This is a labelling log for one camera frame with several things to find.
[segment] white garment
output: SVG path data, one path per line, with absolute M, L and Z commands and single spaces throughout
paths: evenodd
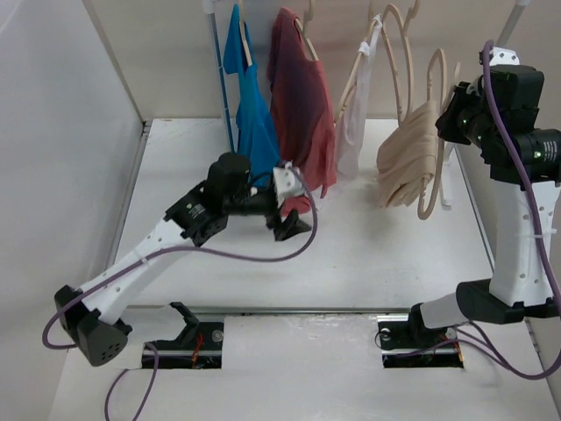
M 347 105 L 343 116 L 336 125 L 337 146 L 335 150 L 335 161 L 337 171 L 349 178 L 357 178 L 359 175 L 359 154 L 362 149 L 365 136 L 366 108 L 368 107 L 368 91 L 372 79 L 374 56 L 376 55 L 376 44 L 382 27 L 380 15 L 374 20 L 378 22 L 370 39 L 370 45 L 363 41 L 359 51 L 364 54 L 357 69 L 357 88 L 353 98 Z

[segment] robotic arm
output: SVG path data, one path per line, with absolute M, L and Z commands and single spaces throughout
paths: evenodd
M 60 318 L 64 330 L 92 366 L 109 362 L 124 348 L 132 332 L 132 327 L 121 318 L 125 308 L 184 256 L 184 253 L 170 253 L 174 247 L 203 245 L 226 228 L 230 215 L 265 216 L 266 226 L 273 230 L 277 241 L 310 230 L 298 218 L 296 210 L 284 221 L 281 219 L 285 199 L 303 193 L 302 184 L 289 164 L 274 168 L 272 180 L 264 189 L 253 187 L 249 174 L 250 162 L 246 157 L 223 154 L 210 166 L 207 179 L 166 210 L 155 228 L 121 261 L 79 289 L 67 285 L 55 294 L 54 301 L 61 309 L 112 276 L 118 276 L 111 284 L 84 297 Z M 178 338 L 191 340 L 189 333 L 198 321 L 182 303 L 171 306 L 185 322 L 185 329 Z
M 492 51 L 490 65 L 496 102 L 532 183 L 549 254 L 561 182 L 561 132 L 534 127 L 543 73 L 520 65 L 514 51 L 498 47 Z M 490 166 L 499 214 L 493 277 L 462 282 L 453 294 L 415 305 L 406 323 L 380 326 L 389 332 L 384 349 L 404 347 L 404 343 L 421 349 L 434 346 L 448 327 L 468 321 L 504 325 L 525 317 L 558 316 L 537 250 L 522 179 L 494 123 L 483 83 L 483 77 L 473 83 L 461 82 L 438 119 L 437 129 L 442 139 L 479 147 Z

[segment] red shirt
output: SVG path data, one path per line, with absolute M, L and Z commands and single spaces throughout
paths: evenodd
M 273 24 L 267 67 L 273 94 L 271 115 L 280 157 L 302 171 L 310 190 L 322 187 L 323 198 L 328 187 L 337 182 L 333 111 L 323 65 L 306 56 L 296 18 L 294 12 L 282 8 Z M 309 201 L 290 198 L 283 213 L 292 209 L 309 211 Z

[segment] white table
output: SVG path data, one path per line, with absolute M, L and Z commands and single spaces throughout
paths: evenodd
M 540 364 L 524 324 L 486 326 L 517 367 Z M 528 382 L 467 346 L 465 369 L 384 369 L 373 317 L 227 318 L 221 370 L 160 370 L 139 421 L 552 421 L 546 381 Z M 49 421 L 100 421 L 120 370 L 77 351 L 64 367 Z M 128 373 L 111 398 L 130 421 L 151 370 Z
M 194 308 L 405 309 L 452 292 L 459 282 L 492 274 L 458 159 L 452 158 L 452 210 L 428 221 L 411 208 L 380 209 L 374 163 L 394 120 L 370 120 L 360 177 L 330 189 L 320 203 L 315 244 L 282 264 L 252 264 L 191 254 L 169 268 L 134 304 L 183 301 Z M 154 121 L 132 196 L 118 256 L 127 254 L 164 211 L 206 178 L 226 151 L 215 119 Z M 310 221 L 310 215 L 303 219 Z M 282 243 L 264 218 L 231 218 L 205 246 L 253 255 L 293 252 L 306 234 Z
M 429 221 L 414 209 L 377 207 L 373 163 L 391 120 L 369 121 L 358 180 L 330 190 L 320 204 L 317 242 L 286 264 L 254 265 L 189 255 L 164 273 L 136 304 L 183 301 L 234 309 L 408 308 L 453 291 L 492 270 L 458 160 L 452 156 L 452 210 Z M 157 121 L 146 148 L 119 255 L 164 210 L 207 174 L 225 149 L 217 120 Z M 304 236 L 274 243 L 261 218 L 232 218 L 209 246 L 280 255 Z M 486 326 L 496 345 L 527 372 L 541 370 L 524 324 Z M 546 381 L 527 382 L 463 346 L 465 370 L 384 369 L 373 342 L 374 316 L 233 317 L 225 322 L 221 370 L 161 370 L 140 420 L 554 420 Z M 129 360 L 92 368 L 68 354 L 50 421 L 99 421 L 103 401 Z M 134 370 L 115 389 L 113 421 L 135 413 L 150 370 Z

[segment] folded cloth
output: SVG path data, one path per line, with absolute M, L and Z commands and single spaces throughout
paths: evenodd
M 382 207 L 410 206 L 437 169 L 437 103 L 428 101 L 403 119 L 378 149 Z

